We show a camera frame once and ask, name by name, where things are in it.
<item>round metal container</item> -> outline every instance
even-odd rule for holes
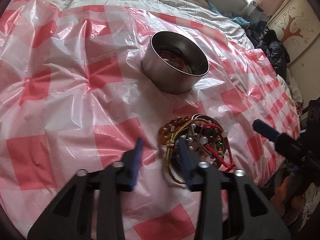
[[[157,52],[168,47],[180,50],[192,74],[178,70],[159,56]],[[141,67],[159,90],[171,94],[189,91],[209,71],[206,56],[194,42],[181,34],[167,31],[152,35]]]

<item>plastic sheet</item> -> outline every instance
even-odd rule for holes
[[[182,95],[160,92],[141,71],[151,35],[163,30],[191,39],[210,62]],[[163,172],[158,129],[175,117],[215,118],[228,130],[237,168],[259,185],[283,159],[252,122],[299,132],[263,52],[200,23],[119,6],[59,11],[44,0],[12,0],[0,43],[1,205],[25,236],[78,169],[101,170],[142,137],[138,183],[123,194],[126,239],[193,239],[199,193]]]

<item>curtain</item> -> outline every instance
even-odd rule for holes
[[[262,33],[268,21],[286,0],[252,0],[238,14],[250,22],[250,27]]]

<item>black puffer jacket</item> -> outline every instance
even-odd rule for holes
[[[286,80],[287,64],[290,62],[290,57],[274,30],[270,30],[268,27],[264,29],[257,49],[263,50],[276,73]]]

